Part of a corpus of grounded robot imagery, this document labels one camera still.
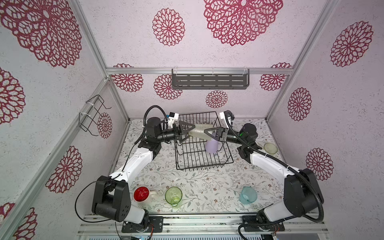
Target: cable tie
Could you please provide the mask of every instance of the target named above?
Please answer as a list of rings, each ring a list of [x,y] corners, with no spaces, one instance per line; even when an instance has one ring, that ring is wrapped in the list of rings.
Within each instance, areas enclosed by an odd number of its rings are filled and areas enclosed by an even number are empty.
[[[88,113],[83,113],[83,114],[87,115],[88,117],[91,117]]]

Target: wallpaper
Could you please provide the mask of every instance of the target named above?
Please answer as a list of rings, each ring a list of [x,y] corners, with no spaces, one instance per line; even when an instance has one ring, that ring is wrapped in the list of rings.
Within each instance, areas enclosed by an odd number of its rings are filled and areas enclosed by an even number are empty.
[[[341,2],[270,120],[287,163],[315,173],[332,239],[382,239],[383,11]]]
[[[175,90],[170,74],[112,75],[130,118],[143,118],[154,104],[167,114],[231,110],[238,118],[263,118],[285,78],[252,74],[246,90]]]
[[[111,85],[102,91],[104,104],[109,109],[101,108],[101,114],[95,110],[90,115],[96,118],[109,117],[113,128],[105,137],[104,131],[97,136],[80,130],[73,142],[62,156],[57,167],[53,170],[45,187],[42,188],[32,208],[27,213],[22,224],[15,232],[13,239],[73,239],[81,220],[74,211],[74,202],[80,191],[90,182],[101,175],[108,175],[113,162],[113,156],[118,150],[119,139],[125,127],[124,116],[112,96]],[[91,132],[97,134],[99,124],[90,126]],[[93,187],[86,189],[77,202],[80,216],[91,214]],[[9,202],[0,206],[0,220],[14,206]]]
[[[323,5],[283,0],[80,0],[108,66],[293,63]]]
[[[0,1],[0,223],[102,80],[67,1]],[[52,177],[56,192],[81,174],[77,147]],[[16,238],[30,238],[40,209]]]

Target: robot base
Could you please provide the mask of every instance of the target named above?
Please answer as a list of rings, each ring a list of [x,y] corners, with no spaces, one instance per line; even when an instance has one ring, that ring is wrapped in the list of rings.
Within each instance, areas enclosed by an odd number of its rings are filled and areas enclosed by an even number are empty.
[[[242,217],[243,219],[243,224],[258,224],[260,223],[258,220],[257,220],[257,216],[243,216]],[[273,225],[266,225],[266,226],[262,226],[262,227],[251,227],[251,226],[245,226],[244,227],[244,230],[246,232],[266,232],[266,231],[279,231],[279,232],[282,232],[282,231],[285,231],[285,227],[283,225],[283,223],[279,223],[279,224],[273,224]]]
[[[163,231],[163,219],[164,217],[149,217],[149,223],[148,228],[145,229],[143,232],[150,233],[152,231],[152,227],[150,224],[153,225],[153,232],[162,232]],[[122,233],[138,233],[139,231],[136,230],[136,224],[131,222],[124,222],[121,232]]]

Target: black cable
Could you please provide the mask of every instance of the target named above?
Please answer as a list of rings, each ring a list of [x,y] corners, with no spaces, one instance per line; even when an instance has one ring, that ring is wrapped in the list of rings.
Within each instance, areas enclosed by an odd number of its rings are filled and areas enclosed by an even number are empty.
[[[119,239],[122,240],[121,237],[120,237],[120,235],[119,235],[118,226],[116,225],[116,221],[115,221],[115,227],[116,227],[116,233],[118,234]]]
[[[90,222],[90,223],[93,223],[92,221],[87,221],[87,220],[82,219],[82,218],[80,217],[80,215],[78,214],[78,212],[77,212],[76,204],[77,204],[77,200],[79,199],[81,193],[84,192],[84,190],[85,190],[87,187],[89,187],[92,183],[95,183],[95,182],[108,182],[109,180],[111,180],[111,179],[104,180],[104,181],[93,181],[93,182],[91,182],[90,184],[88,184],[87,186],[85,186],[85,188],[83,188],[83,189],[81,190],[81,192],[79,193],[79,195],[77,195],[76,200],[75,200],[75,202],[74,202],[74,211],[75,211],[76,215],[78,216],[78,218],[79,218],[81,221],[83,221],[83,222]],[[105,221],[109,221],[109,220],[111,220],[111,219],[106,219],[106,220],[101,220],[101,221],[95,221],[95,222],[105,222]]]
[[[293,172],[293,174],[295,174],[303,183],[304,185],[309,189],[309,191],[313,194],[313,197],[315,198],[316,200],[316,205],[317,205],[317,208],[319,209],[319,217],[317,218],[312,218],[311,216],[308,216],[306,214],[303,215],[303,217],[313,221],[313,222],[322,222],[323,219],[324,219],[324,209],[323,209],[323,205],[321,203],[321,200],[320,200],[320,197],[319,195],[317,194],[316,190],[312,187],[312,185],[310,184],[310,182],[303,176],[301,175],[299,172],[297,172],[295,169],[291,168],[288,164],[286,164],[285,162],[281,161],[280,159],[278,158],[275,158],[267,153],[264,153],[262,151],[259,151],[257,149],[254,149],[251,145],[249,145],[246,141],[244,141],[235,131],[234,129],[232,128],[232,126],[229,124],[229,121],[228,121],[228,118],[225,117],[225,122],[227,123],[228,125],[228,128],[233,132],[233,134],[236,136],[236,138],[241,142],[243,143],[244,145],[246,145],[247,147],[249,147],[250,149],[254,150],[255,152],[265,156],[265,157],[268,157],[268,158],[271,158],[273,160],[275,160],[276,162],[278,162],[279,164],[283,165],[284,167],[286,167],[288,170],[290,170],[291,172]]]
[[[164,112],[164,110],[163,110],[161,107],[159,107],[158,105],[150,106],[150,107],[147,109],[147,111],[145,112],[145,114],[144,114],[144,117],[143,117],[143,126],[144,126],[144,127],[143,127],[143,131],[141,132],[140,137],[136,140],[135,145],[136,145],[136,144],[137,144],[137,143],[144,137],[144,134],[145,134],[145,125],[147,124],[147,115],[148,115],[149,111],[150,111],[152,108],[158,108],[158,109],[160,109],[160,111],[163,113],[165,119],[167,119],[167,115],[166,115],[166,113]]]
[[[267,226],[267,225],[273,225],[273,224],[277,224],[277,223],[280,223],[280,222],[283,222],[283,221],[286,221],[286,220],[290,220],[290,219],[293,219],[295,218],[295,216],[290,216],[290,217],[287,217],[287,218],[283,218],[283,219],[280,219],[280,220],[277,220],[277,221],[274,221],[274,222],[268,222],[268,223],[260,223],[260,224],[242,224],[240,225],[238,228],[237,228],[237,231],[239,232],[239,235],[242,239],[244,240],[248,240],[240,231],[240,229],[242,227],[261,227],[261,226]]]
[[[131,154],[131,152],[132,152],[132,149],[133,149],[133,147],[135,146],[135,144],[132,146],[132,148],[131,148],[131,150],[129,151],[129,154],[128,154],[128,157],[127,157],[127,160],[125,160],[125,164],[124,164],[124,167],[121,169],[121,170],[124,170],[124,168],[125,168],[125,165],[127,165],[127,162],[128,162],[128,159],[129,159],[129,155]]]

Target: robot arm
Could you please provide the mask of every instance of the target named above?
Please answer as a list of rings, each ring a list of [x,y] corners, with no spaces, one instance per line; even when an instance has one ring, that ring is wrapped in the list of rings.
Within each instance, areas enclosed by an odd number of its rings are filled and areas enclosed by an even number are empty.
[[[156,157],[162,142],[175,140],[180,136],[180,127],[173,123],[177,117],[178,114],[170,113],[169,119],[172,125],[168,129],[161,128],[159,118],[149,118],[146,121],[146,137],[141,139],[132,157],[109,177],[99,177],[93,195],[94,214],[118,222],[131,222],[138,231],[148,227],[148,211],[131,205],[129,186],[141,170]]]
[[[258,136],[255,125],[246,123],[240,132],[236,132],[232,128],[234,116],[230,111],[220,113],[220,118],[225,120],[225,124],[229,128],[226,141],[241,144],[237,148],[240,157],[264,169],[275,177],[279,183],[284,184],[283,199],[258,212],[258,221],[261,224],[283,220],[288,217],[305,216],[309,211],[319,207],[319,204],[324,203],[316,177],[311,170],[300,170],[289,166],[259,151],[261,147],[255,143]],[[318,219],[311,220],[322,221],[322,217],[322,214],[319,214]]]
[[[178,114],[170,113],[168,129],[161,128],[159,118],[150,118],[146,122],[146,137],[141,139],[138,149],[126,164],[112,173],[109,177],[101,176],[96,183],[93,197],[92,212],[106,218],[121,222],[131,222],[138,231],[148,227],[148,211],[131,205],[129,184],[141,170],[150,163],[161,149],[162,142],[176,141],[187,132],[186,122],[174,124]],[[258,214],[258,221],[264,225],[276,222],[287,217],[301,217],[319,207],[324,202],[315,175],[309,169],[300,170],[281,162],[280,160],[259,151],[255,140],[258,136],[256,127],[246,123],[240,132],[232,128],[234,116],[230,111],[220,113],[220,118],[225,119],[228,129],[222,128],[220,141],[241,144],[237,148],[241,158],[256,165],[284,184],[284,198],[262,209]]]

